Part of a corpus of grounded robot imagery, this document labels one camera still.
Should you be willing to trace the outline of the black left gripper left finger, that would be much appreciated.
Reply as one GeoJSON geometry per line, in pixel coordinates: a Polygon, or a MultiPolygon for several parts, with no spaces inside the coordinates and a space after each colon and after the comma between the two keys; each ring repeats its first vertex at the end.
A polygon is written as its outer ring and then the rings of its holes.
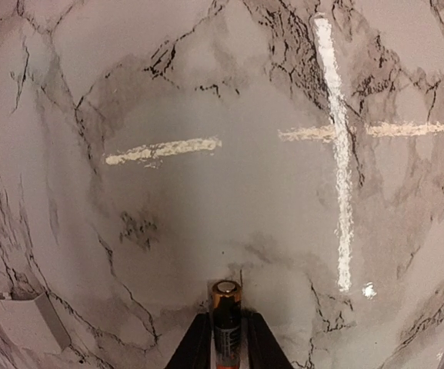
{"type": "Polygon", "coordinates": [[[208,313],[197,314],[165,369],[209,369],[212,327],[208,313]]]}

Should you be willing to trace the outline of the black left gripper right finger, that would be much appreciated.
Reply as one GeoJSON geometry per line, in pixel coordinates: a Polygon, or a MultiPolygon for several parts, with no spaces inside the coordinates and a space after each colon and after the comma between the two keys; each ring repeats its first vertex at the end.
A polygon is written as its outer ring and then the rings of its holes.
{"type": "Polygon", "coordinates": [[[289,359],[280,347],[264,317],[250,311],[245,316],[249,367],[251,369],[292,369],[289,359]]]}

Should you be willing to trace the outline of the white battery cover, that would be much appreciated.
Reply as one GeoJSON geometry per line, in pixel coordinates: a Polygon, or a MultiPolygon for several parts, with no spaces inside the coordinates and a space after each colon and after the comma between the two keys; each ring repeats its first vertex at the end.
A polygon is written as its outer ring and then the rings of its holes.
{"type": "Polygon", "coordinates": [[[31,351],[60,354],[71,344],[45,293],[32,299],[0,293],[0,326],[13,344],[31,351]]]}

